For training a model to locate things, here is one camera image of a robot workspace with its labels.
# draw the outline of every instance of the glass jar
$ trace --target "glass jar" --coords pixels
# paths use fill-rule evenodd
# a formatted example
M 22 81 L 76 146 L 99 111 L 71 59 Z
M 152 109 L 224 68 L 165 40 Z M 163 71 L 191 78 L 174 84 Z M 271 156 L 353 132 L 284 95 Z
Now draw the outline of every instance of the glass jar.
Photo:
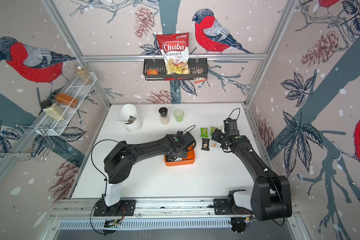
M 57 103 L 69 106 L 70 108 L 76 108 L 79 103 L 77 98 L 71 97 L 65 93 L 52 93 L 52 97 Z
M 169 123 L 168 109 L 167 108 L 160 108 L 158 110 L 158 112 L 160 113 L 161 124 L 167 125 Z
M 76 73 L 79 76 L 79 78 L 81 79 L 81 81 L 84 84 L 91 84 L 92 83 L 92 78 L 90 78 L 91 74 L 89 73 L 87 68 L 82 64 L 78 64 L 75 67 L 77 69 Z
M 64 113 L 64 111 L 59 108 L 56 103 L 53 103 L 50 100 L 45 100 L 41 102 L 41 107 L 48 116 L 53 118 L 53 120 L 60 121 L 65 119 L 66 113 Z

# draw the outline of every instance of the wire rack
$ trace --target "wire rack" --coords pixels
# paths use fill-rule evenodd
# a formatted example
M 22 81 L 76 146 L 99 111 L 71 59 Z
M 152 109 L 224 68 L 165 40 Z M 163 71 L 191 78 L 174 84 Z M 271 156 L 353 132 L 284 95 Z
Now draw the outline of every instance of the wire rack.
M 40 123 L 37 124 L 37 126 L 48 129 L 48 136 L 60 136 L 96 81 L 97 78 L 94 73 L 90 73 L 89 78 L 87 78 L 84 83 L 81 78 L 79 78 L 79 76 L 75 74 L 72 80 L 68 83 L 68 87 L 64 88 L 62 93 L 78 99 L 79 102 L 77 103 L 77 106 L 75 108 L 69 107 L 73 100 L 68 105 L 56 103 L 61 109 L 64 110 L 62 116 L 64 116 L 65 114 L 65 118 L 60 118 L 59 120 L 55 121 L 50 116 L 46 115 L 40 121 Z
M 32 141 L 27 141 L 25 146 L 22 147 L 22 152 L 17 152 L 14 147 L 9 151 L 4 152 L 4 145 L 8 145 L 10 142 L 9 136 L 12 135 L 16 129 L 23 130 L 24 134 L 27 131 L 37 132 L 36 137 Z M 38 162 L 45 162 L 47 160 L 49 152 L 55 147 L 51 138 L 47 134 L 48 129 L 38 126 L 22 126 L 16 125 L 6 136 L 0 141 L 0 157 L 3 156 L 17 156 L 19 161 L 35 160 Z

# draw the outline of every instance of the pine cone drawing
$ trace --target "pine cone drawing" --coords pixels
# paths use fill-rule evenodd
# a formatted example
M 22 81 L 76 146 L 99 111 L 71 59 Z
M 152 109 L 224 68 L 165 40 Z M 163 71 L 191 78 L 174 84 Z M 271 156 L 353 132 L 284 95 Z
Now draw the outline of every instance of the pine cone drawing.
M 139 7 L 135 12 L 135 35 L 142 38 L 147 36 L 154 24 L 154 14 L 146 7 Z
M 156 93 L 151 92 L 149 99 L 145 99 L 149 103 L 171 103 L 172 101 L 176 102 L 175 97 L 172 93 L 166 90 L 160 90 Z
M 332 54 L 337 50 L 339 43 L 339 36 L 334 31 L 321 35 L 312 48 L 308 48 L 307 54 L 301 58 L 301 65 L 308 64 L 308 67 L 325 63 L 329 60 Z
M 273 131 L 272 128 L 266 123 L 265 119 L 261 120 L 256 123 L 257 128 L 260 132 L 260 137 L 263 140 L 265 148 L 269 148 L 272 146 L 274 141 Z

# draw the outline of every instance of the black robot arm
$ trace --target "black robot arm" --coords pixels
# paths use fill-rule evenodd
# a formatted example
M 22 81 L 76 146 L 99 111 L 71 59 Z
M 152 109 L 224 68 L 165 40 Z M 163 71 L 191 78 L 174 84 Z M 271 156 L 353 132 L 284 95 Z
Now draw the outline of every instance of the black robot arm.
M 248 169 L 253 181 L 251 208 L 259 221 L 290 217 L 292 215 L 291 190 L 285 176 L 278 176 L 261 160 L 246 136 L 240 136 L 235 119 L 224 120 L 224 130 L 216 129 L 212 140 L 231 150 Z

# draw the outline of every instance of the green snack packet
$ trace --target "green snack packet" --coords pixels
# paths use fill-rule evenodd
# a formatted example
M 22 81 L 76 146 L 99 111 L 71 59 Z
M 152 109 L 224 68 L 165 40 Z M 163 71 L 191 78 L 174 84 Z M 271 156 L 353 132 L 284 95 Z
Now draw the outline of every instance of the green snack packet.
M 215 129 L 219 129 L 218 127 L 211 127 L 211 136 L 212 136 L 212 133 Z
M 208 137 L 208 128 L 207 127 L 201 127 L 200 128 L 200 130 L 201 130 L 201 135 L 200 135 L 200 137 Z

